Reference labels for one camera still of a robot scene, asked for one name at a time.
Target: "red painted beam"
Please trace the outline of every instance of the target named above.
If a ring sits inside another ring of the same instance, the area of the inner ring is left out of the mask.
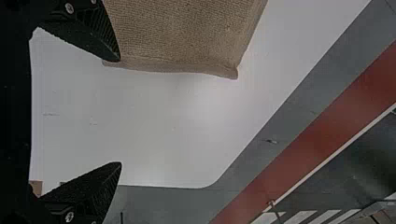
[[[396,42],[210,224],[246,224],[396,103]]]

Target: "burlap sack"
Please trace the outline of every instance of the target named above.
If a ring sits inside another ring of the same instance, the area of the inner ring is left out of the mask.
[[[267,0],[104,0],[121,62],[152,72],[238,78]]]

